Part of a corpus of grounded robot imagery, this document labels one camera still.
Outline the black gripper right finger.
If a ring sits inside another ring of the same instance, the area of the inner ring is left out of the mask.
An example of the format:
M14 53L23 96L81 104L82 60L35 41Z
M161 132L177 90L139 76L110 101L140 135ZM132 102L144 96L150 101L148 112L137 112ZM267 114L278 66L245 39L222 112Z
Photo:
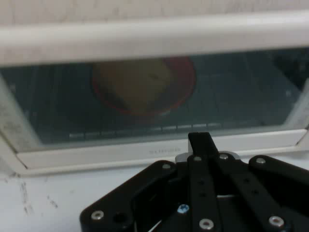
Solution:
M307 232L309 172L265 155L213 160L224 232Z

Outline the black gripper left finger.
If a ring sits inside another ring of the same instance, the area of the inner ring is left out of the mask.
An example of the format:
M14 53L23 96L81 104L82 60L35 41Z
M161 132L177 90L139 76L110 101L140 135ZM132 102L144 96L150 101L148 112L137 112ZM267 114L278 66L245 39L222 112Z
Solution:
M217 148L207 132L190 133L188 140L193 153L184 162L157 161L84 209L82 231L219 231L209 168Z

